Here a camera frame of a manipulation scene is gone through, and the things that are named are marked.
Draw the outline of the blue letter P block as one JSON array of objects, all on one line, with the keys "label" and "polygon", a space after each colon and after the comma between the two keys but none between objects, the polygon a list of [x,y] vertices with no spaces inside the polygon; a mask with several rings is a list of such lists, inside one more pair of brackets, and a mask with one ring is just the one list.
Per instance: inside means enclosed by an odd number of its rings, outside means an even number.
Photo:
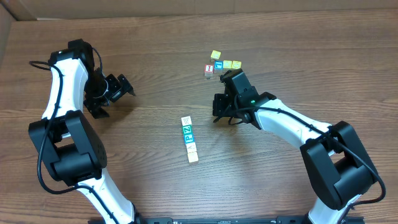
[{"label": "blue letter P block", "polygon": [[194,138],[193,134],[184,134],[183,138],[184,138],[185,144],[190,144],[190,143],[195,141],[195,138]]}]

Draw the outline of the white ice cream block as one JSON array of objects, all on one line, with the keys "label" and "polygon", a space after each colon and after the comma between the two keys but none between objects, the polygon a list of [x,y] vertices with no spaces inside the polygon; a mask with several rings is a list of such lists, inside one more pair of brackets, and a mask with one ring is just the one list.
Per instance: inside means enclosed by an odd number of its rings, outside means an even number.
[{"label": "white ice cream block", "polygon": [[197,146],[195,142],[191,142],[186,144],[186,148],[187,148],[187,153],[193,153],[193,152],[197,152]]}]

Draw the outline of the yellow letter K block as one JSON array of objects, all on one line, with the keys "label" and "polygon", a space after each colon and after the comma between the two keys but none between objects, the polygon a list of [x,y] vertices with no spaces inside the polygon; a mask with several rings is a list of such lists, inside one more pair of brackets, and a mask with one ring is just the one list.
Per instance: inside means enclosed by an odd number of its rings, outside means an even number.
[{"label": "yellow letter K block", "polygon": [[188,162],[190,164],[198,162],[198,153],[196,151],[195,152],[189,152],[187,154],[187,157],[188,157]]}]

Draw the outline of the green letter Z block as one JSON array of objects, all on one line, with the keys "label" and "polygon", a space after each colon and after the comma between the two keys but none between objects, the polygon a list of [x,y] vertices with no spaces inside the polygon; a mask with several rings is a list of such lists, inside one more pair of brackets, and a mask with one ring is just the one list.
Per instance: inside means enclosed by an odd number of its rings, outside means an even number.
[{"label": "green letter Z block", "polygon": [[193,134],[192,125],[189,124],[186,126],[182,126],[182,133],[183,133],[183,135]]}]

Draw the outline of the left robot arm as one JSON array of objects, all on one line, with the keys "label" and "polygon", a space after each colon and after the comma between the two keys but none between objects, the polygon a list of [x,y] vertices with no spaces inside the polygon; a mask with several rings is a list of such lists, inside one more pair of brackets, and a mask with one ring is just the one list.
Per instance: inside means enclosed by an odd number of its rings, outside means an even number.
[{"label": "left robot arm", "polygon": [[103,217],[101,223],[144,223],[136,207],[116,187],[106,168],[105,147],[85,118],[107,118],[104,107],[134,89],[124,75],[105,76],[95,66],[98,51],[82,39],[52,52],[47,62],[30,65],[52,73],[49,102],[41,120],[30,123],[38,151],[37,177],[55,195],[81,192]]}]

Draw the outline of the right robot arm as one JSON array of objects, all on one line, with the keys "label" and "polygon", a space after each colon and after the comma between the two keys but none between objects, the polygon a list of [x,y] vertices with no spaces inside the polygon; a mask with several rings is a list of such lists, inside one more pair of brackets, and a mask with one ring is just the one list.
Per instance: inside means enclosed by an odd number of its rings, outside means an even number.
[{"label": "right robot arm", "polygon": [[313,191],[314,207],[304,223],[347,223],[347,214],[369,188],[381,181],[354,128],[345,121],[328,124],[306,117],[271,93],[258,93],[241,70],[220,76],[224,92],[215,95],[215,121],[227,117],[282,138],[300,150]]}]

